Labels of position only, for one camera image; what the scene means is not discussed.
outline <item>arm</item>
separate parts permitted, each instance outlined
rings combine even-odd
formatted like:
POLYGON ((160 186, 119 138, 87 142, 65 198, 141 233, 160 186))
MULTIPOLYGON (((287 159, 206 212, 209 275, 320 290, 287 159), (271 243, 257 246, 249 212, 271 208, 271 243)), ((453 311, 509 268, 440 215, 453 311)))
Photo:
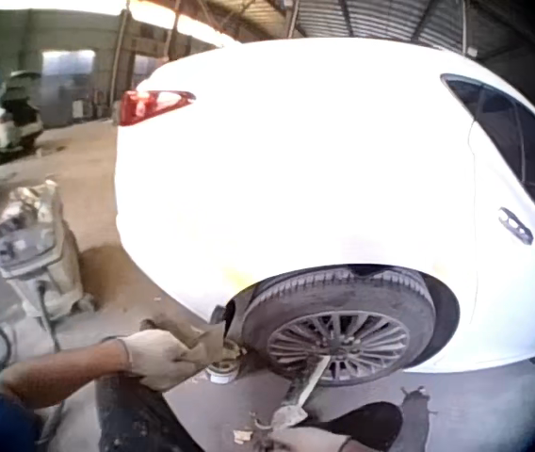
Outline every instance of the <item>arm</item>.
POLYGON ((13 364, 0 374, 0 394, 35 410, 56 405, 94 379, 126 370, 127 350, 113 339, 13 364))

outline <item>door handle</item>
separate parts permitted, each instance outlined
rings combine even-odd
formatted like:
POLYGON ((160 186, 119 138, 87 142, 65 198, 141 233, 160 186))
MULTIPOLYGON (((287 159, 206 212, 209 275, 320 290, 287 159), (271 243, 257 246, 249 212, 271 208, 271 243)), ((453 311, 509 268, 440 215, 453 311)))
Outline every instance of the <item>door handle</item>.
POLYGON ((500 210, 498 210, 498 219, 507 231, 510 231, 525 245, 531 245, 533 243, 533 233, 531 230, 509 209, 500 207, 500 210))

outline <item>wheel well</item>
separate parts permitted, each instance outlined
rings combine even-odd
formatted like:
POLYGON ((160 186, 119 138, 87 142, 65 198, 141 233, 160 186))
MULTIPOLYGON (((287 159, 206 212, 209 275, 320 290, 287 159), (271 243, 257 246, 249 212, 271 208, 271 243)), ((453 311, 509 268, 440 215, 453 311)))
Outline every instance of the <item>wheel well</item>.
MULTIPOLYGON (((228 325, 233 322, 236 314, 240 314, 237 315, 237 317, 241 317, 241 315, 246 311, 246 309, 260 292, 267 290, 272 285, 280 283, 281 281, 286 280, 288 278, 298 276, 302 273, 308 273, 310 271, 316 271, 322 268, 329 267, 337 266, 322 266, 305 268, 303 270, 295 270, 271 278, 267 278, 261 282, 254 284, 251 287, 244 289, 238 296, 234 297, 226 305, 226 320, 228 325)), ((362 264, 348 265, 347 267, 356 275, 367 276, 384 268, 389 268, 390 266, 362 264)), ((423 363, 424 361, 432 358, 443 347, 445 347, 454 335, 454 332, 456 332, 456 329, 458 328, 458 323, 460 321, 460 304, 458 302, 458 299, 456 299, 454 293, 437 278, 434 278, 429 274, 423 272, 420 272, 420 274, 425 280, 425 284, 429 289, 430 296, 433 300, 433 305, 435 307, 435 330, 433 331, 433 335, 427 347, 420 355, 418 355, 418 357, 416 357, 414 361, 408 364, 408 367, 414 367, 423 363)))

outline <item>blue sleeve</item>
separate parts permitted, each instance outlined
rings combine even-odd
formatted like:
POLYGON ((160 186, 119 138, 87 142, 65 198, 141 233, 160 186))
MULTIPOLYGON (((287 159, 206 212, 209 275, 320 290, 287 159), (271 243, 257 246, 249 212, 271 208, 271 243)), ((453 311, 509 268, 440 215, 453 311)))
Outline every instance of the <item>blue sleeve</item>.
POLYGON ((0 394, 0 452, 35 452, 38 434, 35 414, 0 394))

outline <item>garage floor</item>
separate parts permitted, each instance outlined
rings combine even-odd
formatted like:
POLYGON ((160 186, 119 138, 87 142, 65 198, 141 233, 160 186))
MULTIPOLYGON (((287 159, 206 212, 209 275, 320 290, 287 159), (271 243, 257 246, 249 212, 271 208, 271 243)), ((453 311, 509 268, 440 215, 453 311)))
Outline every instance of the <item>garage floor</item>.
MULTIPOLYGON (((133 332, 147 315, 198 323, 121 248, 114 224, 115 136, 110 122, 48 131, 40 139, 38 155, 0 167, 0 211, 15 186, 37 184, 45 176, 60 185, 65 216, 83 254, 84 285, 101 304, 98 313, 74 315, 58 326, 64 347, 133 332)), ((15 359, 50 351, 49 339, 35 321, 24 317, 17 301, 0 277, 0 322, 15 341, 15 359)), ((227 386, 214 385, 200 374, 167 399, 206 450, 250 451, 250 444, 234 443, 233 430, 250 428, 251 412, 268 420, 286 386, 265 369, 243 372, 227 386)), ((400 450, 517 451, 535 435, 535 366, 530 363, 464 374, 397 373, 367 385, 318 390, 310 409, 329 419, 379 400, 402 407, 408 442, 400 450), (421 386, 426 395, 416 392, 421 386)), ((90 385, 68 400, 53 448, 96 451, 99 434, 90 385)))

